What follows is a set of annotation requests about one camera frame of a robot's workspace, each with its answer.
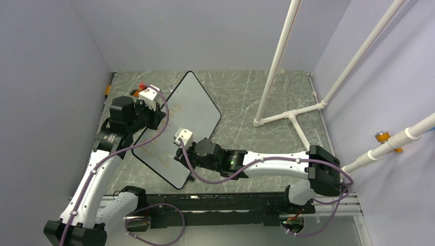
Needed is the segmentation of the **white whiteboard black frame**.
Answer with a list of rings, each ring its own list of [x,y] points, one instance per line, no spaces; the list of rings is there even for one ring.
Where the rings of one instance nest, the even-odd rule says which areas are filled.
[[[173,143],[177,130],[184,128],[191,131],[194,141],[209,138],[221,119],[221,113],[192,71],[188,71],[175,86],[167,104],[169,123],[163,120],[159,126],[166,126],[164,132],[153,142],[133,149],[132,154],[180,190],[190,170],[174,160],[178,149]]]

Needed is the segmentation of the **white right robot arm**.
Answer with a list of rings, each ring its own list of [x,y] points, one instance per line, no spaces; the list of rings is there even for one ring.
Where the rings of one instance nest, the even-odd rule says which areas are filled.
[[[221,184],[255,176],[298,178],[283,198],[283,207],[294,213],[318,195],[341,194],[340,161],[324,148],[311,145],[307,151],[291,154],[264,154],[246,150],[225,150],[209,139],[192,142],[178,137],[175,160],[187,167],[194,178]]]

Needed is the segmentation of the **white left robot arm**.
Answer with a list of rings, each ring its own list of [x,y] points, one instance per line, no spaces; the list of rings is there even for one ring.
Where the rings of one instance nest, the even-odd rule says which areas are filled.
[[[157,130],[167,118],[153,92],[134,100],[120,96],[112,100],[100,131],[94,139],[86,172],[74,196],[58,220],[47,221],[44,234],[52,245],[105,245],[116,223],[132,212],[143,214],[148,206],[145,189],[126,186],[118,198],[99,210],[114,171],[131,150],[133,136],[146,128]]]

